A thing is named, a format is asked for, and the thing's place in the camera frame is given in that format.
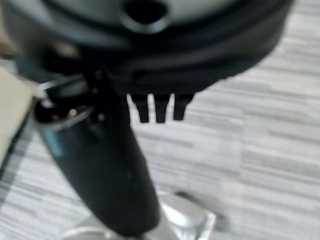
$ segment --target floor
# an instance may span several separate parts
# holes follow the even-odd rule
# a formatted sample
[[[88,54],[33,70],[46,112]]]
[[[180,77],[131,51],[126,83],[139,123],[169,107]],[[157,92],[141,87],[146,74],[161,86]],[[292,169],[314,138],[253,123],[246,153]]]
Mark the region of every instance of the floor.
[[[182,123],[133,128],[157,186],[218,214],[213,240],[320,236],[320,1],[300,0],[259,66],[197,95]],[[54,240],[90,213],[28,122],[0,181],[0,240]]]

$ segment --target black stand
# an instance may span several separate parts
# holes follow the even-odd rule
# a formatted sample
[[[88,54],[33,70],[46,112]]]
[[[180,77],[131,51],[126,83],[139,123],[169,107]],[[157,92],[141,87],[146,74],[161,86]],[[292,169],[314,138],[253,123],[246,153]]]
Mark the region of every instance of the black stand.
[[[134,238],[158,226],[161,230],[157,233],[171,232],[172,236],[164,239],[181,239],[170,227],[163,227],[169,223],[161,214],[146,160],[130,127],[128,105],[113,90],[106,74],[100,79],[93,73],[84,75],[90,92],[86,98],[65,102],[60,99],[51,105],[38,102],[34,115],[55,161],[99,219],[94,218],[91,223],[101,222],[121,236]],[[171,222],[181,221],[177,213],[172,215],[172,204],[180,208],[189,205],[180,210],[180,215],[184,216],[182,227],[196,229],[192,239],[202,233],[198,229],[214,222],[211,215],[207,224],[208,213],[194,203],[177,204],[181,200],[172,202],[167,196],[165,201]]]

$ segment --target black cylinder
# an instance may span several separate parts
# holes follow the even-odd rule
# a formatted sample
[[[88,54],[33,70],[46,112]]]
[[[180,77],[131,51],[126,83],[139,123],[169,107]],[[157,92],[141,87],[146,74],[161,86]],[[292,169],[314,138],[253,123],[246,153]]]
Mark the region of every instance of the black cylinder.
[[[155,189],[128,121],[94,117],[89,108],[58,120],[61,115],[40,103],[34,115],[58,166],[107,227],[133,237],[158,225]]]

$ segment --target metal base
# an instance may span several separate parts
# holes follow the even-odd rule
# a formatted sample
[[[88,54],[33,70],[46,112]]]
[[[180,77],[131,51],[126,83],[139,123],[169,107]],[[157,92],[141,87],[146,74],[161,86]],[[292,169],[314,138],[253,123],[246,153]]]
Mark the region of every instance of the metal base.
[[[216,215],[180,196],[160,192],[162,217],[158,227],[140,240],[208,240]],[[117,235],[94,216],[64,232],[60,240],[134,240]]]

